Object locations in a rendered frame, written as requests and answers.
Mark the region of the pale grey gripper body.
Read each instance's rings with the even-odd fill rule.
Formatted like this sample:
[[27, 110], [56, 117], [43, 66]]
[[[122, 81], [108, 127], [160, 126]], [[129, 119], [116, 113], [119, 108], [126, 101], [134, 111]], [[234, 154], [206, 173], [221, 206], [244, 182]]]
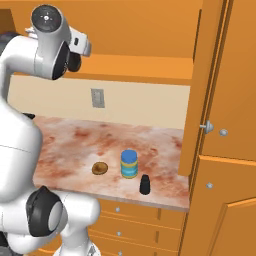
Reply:
[[80, 38], [80, 50], [83, 56], [89, 57], [91, 55], [91, 42], [84, 33], [81, 34]]

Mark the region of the orange open wall cabinet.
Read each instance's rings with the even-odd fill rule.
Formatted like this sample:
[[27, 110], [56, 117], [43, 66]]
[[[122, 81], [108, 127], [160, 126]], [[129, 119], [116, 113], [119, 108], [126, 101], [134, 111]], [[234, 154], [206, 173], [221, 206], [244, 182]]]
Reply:
[[88, 35], [92, 54], [68, 78], [188, 85], [203, 0], [0, 0], [0, 27], [21, 34], [40, 4]]

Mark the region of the orange lower cabinet door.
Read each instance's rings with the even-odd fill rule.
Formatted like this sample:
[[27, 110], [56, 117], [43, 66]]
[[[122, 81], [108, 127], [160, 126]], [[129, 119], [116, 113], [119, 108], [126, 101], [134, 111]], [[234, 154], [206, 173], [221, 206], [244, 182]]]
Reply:
[[256, 162], [200, 156], [191, 195], [180, 256], [256, 256]]

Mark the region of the brown round food item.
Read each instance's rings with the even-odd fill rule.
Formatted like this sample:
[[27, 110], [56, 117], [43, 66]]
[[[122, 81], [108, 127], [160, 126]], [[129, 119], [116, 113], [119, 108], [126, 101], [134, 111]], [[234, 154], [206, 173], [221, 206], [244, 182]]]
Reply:
[[108, 171], [108, 165], [105, 162], [96, 162], [92, 166], [92, 173], [94, 175], [103, 175]]

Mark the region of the blue and yellow can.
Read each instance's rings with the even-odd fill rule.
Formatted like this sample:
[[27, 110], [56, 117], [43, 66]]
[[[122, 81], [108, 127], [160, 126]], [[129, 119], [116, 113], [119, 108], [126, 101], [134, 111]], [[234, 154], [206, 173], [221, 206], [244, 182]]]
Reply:
[[132, 149], [126, 149], [121, 152], [120, 170], [124, 178], [132, 179], [138, 174], [138, 156]]

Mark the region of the grey wall outlet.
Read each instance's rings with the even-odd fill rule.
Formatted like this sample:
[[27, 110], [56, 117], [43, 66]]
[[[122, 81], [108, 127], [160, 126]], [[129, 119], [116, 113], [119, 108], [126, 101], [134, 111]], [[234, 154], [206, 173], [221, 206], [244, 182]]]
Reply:
[[94, 108], [104, 108], [104, 90], [103, 89], [91, 89], [92, 105]]

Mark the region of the black shaker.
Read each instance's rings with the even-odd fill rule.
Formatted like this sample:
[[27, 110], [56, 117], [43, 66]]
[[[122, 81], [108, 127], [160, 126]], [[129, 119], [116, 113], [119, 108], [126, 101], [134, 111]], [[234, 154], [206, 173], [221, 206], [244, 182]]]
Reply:
[[142, 195], [148, 195], [151, 191], [150, 178], [147, 174], [143, 174], [140, 180], [139, 192]]

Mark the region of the orange drawer front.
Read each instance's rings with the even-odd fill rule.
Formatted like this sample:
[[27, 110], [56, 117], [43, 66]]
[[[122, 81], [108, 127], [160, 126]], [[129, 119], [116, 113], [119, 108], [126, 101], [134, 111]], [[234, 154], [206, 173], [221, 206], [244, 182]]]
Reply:
[[116, 230], [106, 232], [99, 230], [95, 224], [89, 227], [91, 233], [104, 235], [110, 238], [118, 238], [130, 243], [142, 244], [157, 247], [163, 250], [178, 251], [180, 243], [180, 230], [167, 227], [136, 226], [127, 227], [121, 230], [122, 236], [116, 235]]
[[[101, 214], [95, 224], [99, 230], [112, 232], [136, 226], [160, 227], [157, 208], [103, 199], [99, 202]], [[115, 212], [116, 207], [120, 207], [119, 213]]]
[[[92, 235], [90, 239], [99, 248], [102, 256], [118, 256], [119, 251], [122, 251], [122, 256], [178, 256], [177, 251], [163, 250], [119, 239], [103, 238], [95, 235]], [[48, 245], [29, 253], [28, 256], [53, 256], [60, 245], [61, 237], [57, 236]]]

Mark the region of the orange open cabinet door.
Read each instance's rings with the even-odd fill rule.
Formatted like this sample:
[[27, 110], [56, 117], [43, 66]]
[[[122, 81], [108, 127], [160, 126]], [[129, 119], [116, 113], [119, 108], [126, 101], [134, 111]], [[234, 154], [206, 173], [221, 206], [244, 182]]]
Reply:
[[201, 125], [205, 124], [208, 95], [214, 75], [227, 10], [232, 0], [204, 0], [198, 22], [194, 67], [178, 174], [189, 176], [193, 170]]

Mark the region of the orange tall cabinet door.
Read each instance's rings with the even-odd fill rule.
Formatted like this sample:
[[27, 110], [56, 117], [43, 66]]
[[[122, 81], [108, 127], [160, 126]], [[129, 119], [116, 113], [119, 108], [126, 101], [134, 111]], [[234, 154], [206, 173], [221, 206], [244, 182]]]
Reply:
[[256, 0], [231, 1], [208, 120], [204, 155], [256, 161]]

